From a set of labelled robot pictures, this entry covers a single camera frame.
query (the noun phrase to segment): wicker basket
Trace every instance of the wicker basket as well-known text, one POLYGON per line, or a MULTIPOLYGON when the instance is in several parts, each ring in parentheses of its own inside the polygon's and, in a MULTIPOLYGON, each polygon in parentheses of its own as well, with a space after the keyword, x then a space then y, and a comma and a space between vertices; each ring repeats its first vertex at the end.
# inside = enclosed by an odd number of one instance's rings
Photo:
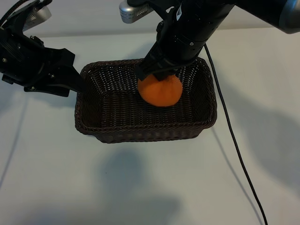
POLYGON ((180 101, 160 108, 137 91, 134 68, 141 60, 96 62, 81 72, 88 91, 77 95, 76 129, 103 143, 153 142, 197 137, 217 119, 210 69, 198 58, 178 70, 183 83, 180 101))

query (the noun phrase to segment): orange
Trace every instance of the orange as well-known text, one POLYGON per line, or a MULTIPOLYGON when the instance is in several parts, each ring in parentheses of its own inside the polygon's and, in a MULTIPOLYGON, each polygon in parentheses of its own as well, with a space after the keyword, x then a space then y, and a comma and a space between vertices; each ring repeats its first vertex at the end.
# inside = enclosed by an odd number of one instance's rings
POLYGON ((158 107, 175 105, 183 90, 182 83, 175 75, 158 81, 153 74, 147 76, 143 81, 138 80, 137 88, 146 102, 158 107))

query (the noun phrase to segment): white table surface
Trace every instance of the white table surface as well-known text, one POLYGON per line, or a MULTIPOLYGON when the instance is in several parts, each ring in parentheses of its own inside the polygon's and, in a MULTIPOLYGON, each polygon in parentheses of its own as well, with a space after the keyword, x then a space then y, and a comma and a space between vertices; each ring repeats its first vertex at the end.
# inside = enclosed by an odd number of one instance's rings
MULTIPOLYGON (((75 53, 80 72, 142 58, 155 36, 43 41, 75 53)), ((220 30, 208 42, 270 225, 300 221, 299 42, 276 29, 220 30)), ((260 224, 219 100, 215 126, 196 139, 109 145, 75 129, 75 98, 0 82, 0 225, 260 224)))

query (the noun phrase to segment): black cable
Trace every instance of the black cable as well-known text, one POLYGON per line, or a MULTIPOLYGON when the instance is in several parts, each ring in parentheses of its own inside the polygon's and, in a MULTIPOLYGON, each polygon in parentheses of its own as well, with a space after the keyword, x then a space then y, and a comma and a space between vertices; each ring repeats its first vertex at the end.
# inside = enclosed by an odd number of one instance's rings
POLYGON ((204 48, 205 48, 206 54, 208 56, 208 59, 210 61, 210 65, 211 65, 212 72, 213 72, 213 75, 214 75, 214 78, 215 78, 215 82, 216 82, 216 86, 217 86, 217 91, 219 93, 219 96, 220 96, 220 99, 221 99, 221 102, 222 102, 222 105, 223 105, 223 108, 224 108, 224 112, 225 112, 225 116, 226 116, 226 120, 227 120, 227 123, 228 123, 229 130, 230 130, 230 134, 231 134, 231 137, 233 139, 236 151, 238 153, 238 156, 239 156, 239 159, 240 159, 240 164, 243 167, 243 171, 244 171, 244 173, 245 173, 245 175, 247 177, 248 183, 249 183, 249 185, 251 187, 251 190, 253 192, 253 195, 254 195, 254 197, 255 197, 255 199, 257 201, 259 209, 262 212, 262 217, 263 217, 264 223, 265 223, 265 225, 268 225, 268 221, 267 221, 266 215, 264 214, 263 207, 262 207, 261 202, 259 201, 259 199, 257 197, 256 191, 255 191, 255 189, 253 187, 252 181, 251 181, 251 179, 249 177, 249 174, 248 174, 247 169, 245 167, 245 164, 243 162, 242 156, 240 154, 240 149, 239 149, 238 143, 237 143, 237 141, 235 139, 235 136, 234 136, 234 133, 233 133, 233 128, 231 127, 231 123, 230 123, 228 111, 227 111, 226 104, 225 104, 225 101, 224 101, 224 98, 223 98, 223 95, 222 95, 222 91, 221 91, 221 88, 220 88, 220 84, 219 84, 219 81, 218 81, 218 78, 217 78, 216 69, 215 69, 214 63, 212 61, 210 52, 209 52, 208 47, 207 47, 206 44, 204 45, 204 48))
POLYGON ((5 15, 0 20, 0 27, 4 24, 4 22, 10 17, 10 15, 13 14, 14 11, 16 11, 17 8, 19 8, 22 4, 30 0, 19 0, 16 4, 14 4, 8 11, 5 13, 5 15))

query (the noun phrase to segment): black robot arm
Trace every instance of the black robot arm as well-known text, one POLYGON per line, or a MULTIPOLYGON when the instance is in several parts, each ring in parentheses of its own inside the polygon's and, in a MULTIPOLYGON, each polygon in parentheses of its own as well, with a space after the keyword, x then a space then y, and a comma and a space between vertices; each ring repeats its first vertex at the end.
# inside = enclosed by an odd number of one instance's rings
POLYGON ((23 35, 23 31, 51 16, 46 8, 51 2, 36 0, 10 17, 9 13, 1 19, 0 73, 3 73, 3 81, 19 84, 26 92, 67 97, 70 90, 85 91, 84 80, 73 67, 75 55, 67 49, 46 48, 39 38, 23 35))
MULTIPOLYGON (((127 4, 127 10, 120 7, 123 20, 128 16, 123 11, 138 13, 130 7, 145 5, 163 19, 157 27, 156 43, 136 68, 141 80, 149 74, 163 80, 177 68, 191 64, 235 5, 286 33, 300 31, 300 0, 127 0, 127 4)), ((137 13, 126 22, 135 21, 137 13)))

